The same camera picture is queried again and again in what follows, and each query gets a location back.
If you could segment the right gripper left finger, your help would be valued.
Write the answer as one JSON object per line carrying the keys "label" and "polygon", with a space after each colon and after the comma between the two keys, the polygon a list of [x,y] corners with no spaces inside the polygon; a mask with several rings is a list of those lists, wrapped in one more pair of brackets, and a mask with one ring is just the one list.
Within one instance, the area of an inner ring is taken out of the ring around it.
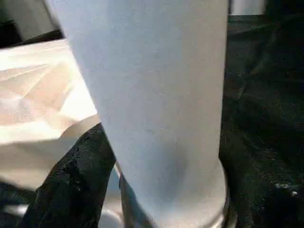
{"label": "right gripper left finger", "polygon": [[116,162],[102,125],[85,132],[55,164],[20,223],[22,228],[96,228]]}

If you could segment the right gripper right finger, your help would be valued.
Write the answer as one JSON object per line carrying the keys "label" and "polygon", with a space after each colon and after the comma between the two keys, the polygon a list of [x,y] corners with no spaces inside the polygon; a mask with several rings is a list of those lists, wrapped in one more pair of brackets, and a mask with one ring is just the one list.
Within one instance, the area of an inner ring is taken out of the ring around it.
{"label": "right gripper right finger", "polygon": [[222,133],[226,172],[238,228],[302,228],[304,183],[271,151],[236,133]]}

